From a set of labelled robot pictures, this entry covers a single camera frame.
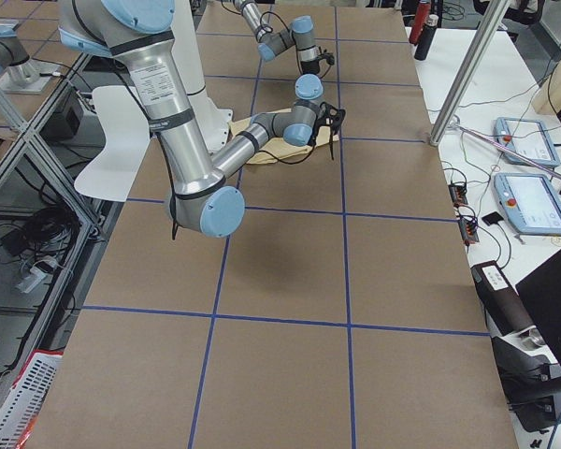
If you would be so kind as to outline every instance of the blue cable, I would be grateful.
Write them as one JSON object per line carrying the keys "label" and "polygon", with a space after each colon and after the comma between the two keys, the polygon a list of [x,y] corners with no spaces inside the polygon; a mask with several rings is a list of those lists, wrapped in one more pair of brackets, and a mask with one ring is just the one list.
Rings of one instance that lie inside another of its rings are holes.
{"label": "blue cable", "polygon": [[561,413],[559,414],[557,421],[554,423],[553,433],[551,433],[551,438],[549,439],[549,444],[546,446],[546,449],[551,449],[551,446],[553,445],[553,441],[554,441],[554,434],[557,431],[557,428],[559,427],[560,424],[561,424]]}

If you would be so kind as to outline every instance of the red bottle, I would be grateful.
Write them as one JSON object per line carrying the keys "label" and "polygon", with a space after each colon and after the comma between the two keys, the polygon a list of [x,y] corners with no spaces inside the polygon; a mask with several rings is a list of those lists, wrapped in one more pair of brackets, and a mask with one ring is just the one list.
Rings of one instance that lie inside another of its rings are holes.
{"label": "red bottle", "polygon": [[410,33],[410,44],[418,45],[418,39],[422,33],[422,27],[426,18],[430,13],[430,0],[420,0],[418,8],[415,10],[415,18],[413,19],[413,26]]}

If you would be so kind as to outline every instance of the yellow cloth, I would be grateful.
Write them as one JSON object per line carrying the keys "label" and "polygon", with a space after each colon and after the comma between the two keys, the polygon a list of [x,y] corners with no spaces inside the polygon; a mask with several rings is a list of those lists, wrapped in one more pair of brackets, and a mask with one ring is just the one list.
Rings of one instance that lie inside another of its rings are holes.
{"label": "yellow cloth", "polygon": [[[290,109],[276,110],[275,112],[289,112]],[[237,133],[244,131],[249,125],[252,118],[239,120],[238,122],[231,122],[231,133],[236,136]],[[318,137],[316,138],[316,148],[322,147],[323,145],[328,145],[328,139],[330,137],[330,128],[324,126],[320,128]],[[333,136],[333,140],[337,141],[338,136]],[[310,146],[305,147],[294,147],[289,145],[282,138],[272,138],[264,147],[263,150],[271,152],[279,159],[286,159],[291,156],[296,156],[299,154],[308,154],[311,152]],[[265,152],[258,152],[255,156],[247,161],[248,164],[274,164],[277,162],[272,156],[266,154]]]}

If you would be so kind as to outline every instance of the black bottle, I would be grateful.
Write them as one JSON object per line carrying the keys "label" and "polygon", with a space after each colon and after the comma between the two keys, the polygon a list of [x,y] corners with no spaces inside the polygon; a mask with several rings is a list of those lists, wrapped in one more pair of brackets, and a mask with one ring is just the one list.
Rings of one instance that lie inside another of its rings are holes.
{"label": "black bottle", "polygon": [[426,22],[424,24],[424,29],[420,35],[420,40],[418,41],[418,47],[415,49],[415,54],[413,57],[418,61],[423,61],[428,55],[430,50],[430,45],[432,44],[432,39],[437,31],[437,25],[439,23],[439,16],[436,14],[428,15]]}

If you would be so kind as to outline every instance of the white table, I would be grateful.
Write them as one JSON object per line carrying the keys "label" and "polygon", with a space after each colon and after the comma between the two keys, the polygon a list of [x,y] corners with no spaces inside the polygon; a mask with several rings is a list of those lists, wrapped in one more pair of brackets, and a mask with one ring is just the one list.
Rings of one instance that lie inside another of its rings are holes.
{"label": "white table", "polygon": [[[474,33],[474,31],[469,30],[439,29],[426,60],[416,61],[418,77],[424,89],[424,100],[432,122],[438,115],[435,110],[440,109],[449,92]],[[489,135],[494,134],[494,121],[496,117],[500,116],[514,118],[524,116],[527,119],[541,119],[549,129],[560,126],[561,123],[555,115],[538,115],[531,106],[528,108],[532,95],[537,90],[538,85],[508,35],[504,32],[498,32],[485,53],[461,104],[463,106],[472,102],[506,100],[514,95],[521,95],[507,102],[459,108],[456,114],[463,126]],[[561,127],[550,131],[550,134],[554,143],[561,143]],[[490,172],[491,167],[499,159],[497,149],[473,137],[465,136],[463,144],[468,161],[486,171]],[[451,164],[453,167],[460,169],[466,174],[468,181],[487,181],[486,174],[466,162],[461,147],[461,132],[448,132],[440,142],[439,152],[441,160],[448,163],[444,166],[450,167],[449,164]],[[561,147],[557,147],[557,152],[561,158]],[[501,172],[540,173],[533,167],[511,165],[504,158],[501,158],[498,164]],[[445,174],[447,181],[449,181],[452,175],[451,170],[447,170]],[[461,181],[462,177],[458,173],[454,173],[453,180]],[[554,180],[555,189],[558,190],[560,185],[560,182]],[[479,217],[498,210],[492,182],[483,196],[482,209],[480,210],[480,201],[485,187],[486,184],[479,183],[471,183],[467,187],[468,203]],[[561,238],[559,237],[521,236],[521,240],[519,240],[516,238],[516,232],[507,223],[501,225],[511,242],[512,257],[504,272],[513,285],[561,248]],[[488,230],[501,243],[503,255],[500,258],[500,264],[502,265],[507,259],[507,241],[503,233],[496,229],[496,226],[490,226]],[[494,260],[498,254],[496,243],[481,230],[479,230],[479,238],[480,243],[469,247],[467,258],[470,266]],[[508,336],[506,340],[520,347],[519,340],[513,336]],[[553,358],[548,350],[541,349],[529,354],[547,354],[550,358]],[[535,439],[542,439],[542,447],[546,447],[550,434],[527,433],[522,429],[513,413],[511,417],[520,448],[528,447]],[[554,439],[553,449],[555,448],[561,449],[561,426]]]}

